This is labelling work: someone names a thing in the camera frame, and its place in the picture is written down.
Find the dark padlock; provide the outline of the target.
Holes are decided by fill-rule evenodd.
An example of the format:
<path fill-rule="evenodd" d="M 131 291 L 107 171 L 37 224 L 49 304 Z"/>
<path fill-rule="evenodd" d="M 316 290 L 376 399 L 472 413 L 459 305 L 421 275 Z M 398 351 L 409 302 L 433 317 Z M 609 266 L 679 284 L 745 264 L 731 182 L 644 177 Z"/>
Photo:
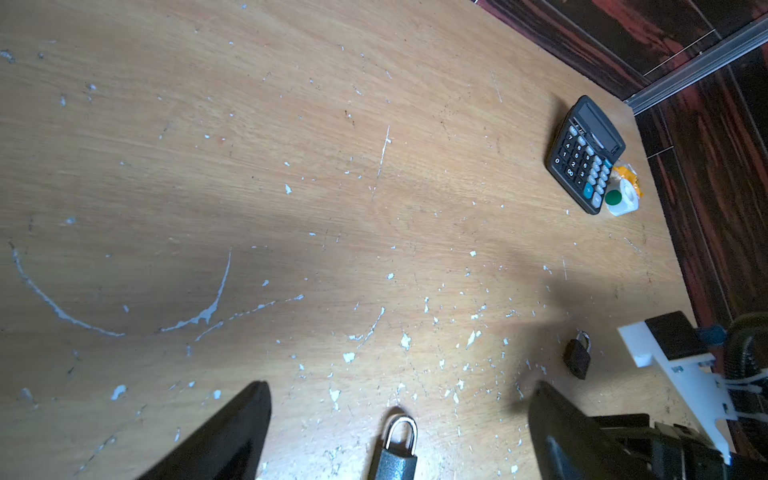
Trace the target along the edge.
<path fill-rule="evenodd" d="M 580 330 L 565 347 L 563 361 L 569 372 L 579 380 L 585 380 L 591 362 L 591 338 Z"/>

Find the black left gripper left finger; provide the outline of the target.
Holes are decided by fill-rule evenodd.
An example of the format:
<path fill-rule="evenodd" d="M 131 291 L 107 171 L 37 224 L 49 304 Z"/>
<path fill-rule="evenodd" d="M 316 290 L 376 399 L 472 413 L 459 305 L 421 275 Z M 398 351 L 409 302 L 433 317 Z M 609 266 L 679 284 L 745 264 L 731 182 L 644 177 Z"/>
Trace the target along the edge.
<path fill-rule="evenodd" d="M 254 480 L 271 412 L 268 383 L 254 381 L 140 477 Z"/>

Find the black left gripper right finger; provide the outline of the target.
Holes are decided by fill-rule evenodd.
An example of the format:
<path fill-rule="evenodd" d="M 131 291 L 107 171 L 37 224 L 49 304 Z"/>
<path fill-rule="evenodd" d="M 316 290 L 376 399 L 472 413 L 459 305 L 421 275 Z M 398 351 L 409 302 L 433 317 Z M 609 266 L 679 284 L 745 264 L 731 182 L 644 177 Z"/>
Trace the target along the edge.
<path fill-rule="evenodd" d="M 536 383 L 531 441 L 543 479 L 632 479 L 636 460 L 552 385 Z"/>

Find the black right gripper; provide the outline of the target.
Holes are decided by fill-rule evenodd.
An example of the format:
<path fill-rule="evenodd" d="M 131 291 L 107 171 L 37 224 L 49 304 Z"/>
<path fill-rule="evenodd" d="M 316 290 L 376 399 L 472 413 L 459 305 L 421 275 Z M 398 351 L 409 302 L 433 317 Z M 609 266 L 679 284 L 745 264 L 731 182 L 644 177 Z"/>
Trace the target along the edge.
<path fill-rule="evenodd" d="M 626 453 L 644 461 L 658 479 L 765 479 L 767 463 L 723 454 L 698 431 L 683 425 L 652 423 L 647 414 L 592 418 Z"/>

